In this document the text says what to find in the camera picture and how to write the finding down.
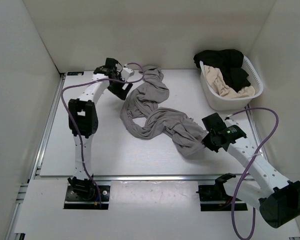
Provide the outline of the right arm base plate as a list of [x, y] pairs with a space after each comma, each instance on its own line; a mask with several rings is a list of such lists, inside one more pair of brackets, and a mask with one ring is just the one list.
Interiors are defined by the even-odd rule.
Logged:
[[202, 184], [198, 186], [201, 212], [230, 212], [232, 196], [219, 192], [215, 185]]

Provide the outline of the grey trousers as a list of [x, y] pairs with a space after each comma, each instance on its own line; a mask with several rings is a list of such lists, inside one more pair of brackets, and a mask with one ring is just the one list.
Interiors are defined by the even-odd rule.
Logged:
[[144, 83], [127, 96], [120, 111], [127, 131], [142, 140], [166, 134], [185, 158], [204, 149], [202, 140], [207, 132], [199, 124], [184, 112], [159, 107], [159, 103], [170, 96], [170, 90], [163, 83], [162, 69], [148, 65], [143, 67], [143, 72]]

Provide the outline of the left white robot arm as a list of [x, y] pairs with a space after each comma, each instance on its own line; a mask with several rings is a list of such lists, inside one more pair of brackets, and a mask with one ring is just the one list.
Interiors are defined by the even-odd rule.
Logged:
[[98, 189], [92, 181], [91, 147], [94, 134], [99, 125], [96, 103], [105, 90], [109, 90], [121, 100], [125, 100], [132, 84], [127, 84], [134, 71], [127, 65], [122, 66], [114, 58], [107, 58], [105, 65], [97, 67], [90, 83], [76, 99], [68, 102], [68, 122], [75, 142], [75, 172], [68, 179], [72, 190], [83, 200], [98, 195]]

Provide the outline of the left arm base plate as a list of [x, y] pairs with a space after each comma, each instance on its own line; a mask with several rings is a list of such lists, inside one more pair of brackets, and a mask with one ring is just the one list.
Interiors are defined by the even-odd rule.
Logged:
[[111, 196], [110, 185], [99, 185], [100, 197], [93, 187], [88, 194], [80, 194], [71, 185], [67, 186], [63, 208], [65, 210], [108, 210]]

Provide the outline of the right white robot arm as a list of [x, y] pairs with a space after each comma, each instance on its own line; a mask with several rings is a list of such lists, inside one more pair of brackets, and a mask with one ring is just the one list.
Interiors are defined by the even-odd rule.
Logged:
[[207, 135], [202, 144], [211, 151], [223, 149], [233, 156], [254, 178], [258, 186], [242, 182], [226, 173], [215, 180], [214, 193], [220, 200], [237, 198], [258, 210], [268, 225], [277, 229], [300, 216], [300, 181], [292, 182], [278, 172], [251, 144], [239, 124], [218, 113], [202, 119]]

